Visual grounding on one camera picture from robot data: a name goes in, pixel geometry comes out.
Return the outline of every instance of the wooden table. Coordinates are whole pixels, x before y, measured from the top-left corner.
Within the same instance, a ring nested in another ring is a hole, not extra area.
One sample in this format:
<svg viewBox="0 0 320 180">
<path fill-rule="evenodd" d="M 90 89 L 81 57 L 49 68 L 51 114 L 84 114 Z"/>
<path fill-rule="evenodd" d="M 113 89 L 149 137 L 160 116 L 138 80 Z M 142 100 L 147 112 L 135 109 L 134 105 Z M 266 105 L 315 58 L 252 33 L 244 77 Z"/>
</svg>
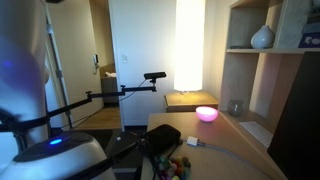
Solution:
<svg viewBox="0 0 320 180">
<path fill-rule="evenodd" d="M 286 179 L 269 157 L 266 149 L 262 153 L 257 151 L 254 144 L 247 141 L 234 126 L 220 115 L 215 121 L 205 123 L 199 121 L 194 112 L 151 114 L 148 130 L 161 124 L 169 124 L 178 129 L 183 140 L 186 140 L 188 136 L 193 136 L 199 138 L 201 142 L 231 152 L 212 147 L 194 147 L 184 142 L 176 149 L 172 157 L 187 156 L 189 158 L 191 173 L 188 179 L 190 180 Z M 152 176 L 150 161 L 144 158 L 141 179 L 150 180 Z"/>
<path fill-rule="evenodd" d="M 218 109 L 218 100 L 207 92 L 168 93 L 164 96 L 166 112 L 195 112 L 199 106 Z"/>
</svg>

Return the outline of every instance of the glowing lamp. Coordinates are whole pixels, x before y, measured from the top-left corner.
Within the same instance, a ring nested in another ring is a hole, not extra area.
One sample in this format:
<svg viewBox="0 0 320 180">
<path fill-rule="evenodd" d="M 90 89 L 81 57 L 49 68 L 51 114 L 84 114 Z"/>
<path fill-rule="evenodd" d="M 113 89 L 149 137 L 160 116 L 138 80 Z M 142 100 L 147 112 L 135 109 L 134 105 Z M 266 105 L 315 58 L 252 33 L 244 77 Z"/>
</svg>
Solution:
<svg viewBox="0 0 320 180">
<path fill-rule="evenodd" d="M 212 107 L 200 106 L 196 109 L 196 114 L 201 121 L 211 122 L 218 117 L 218 111 Z"/>
</svg>

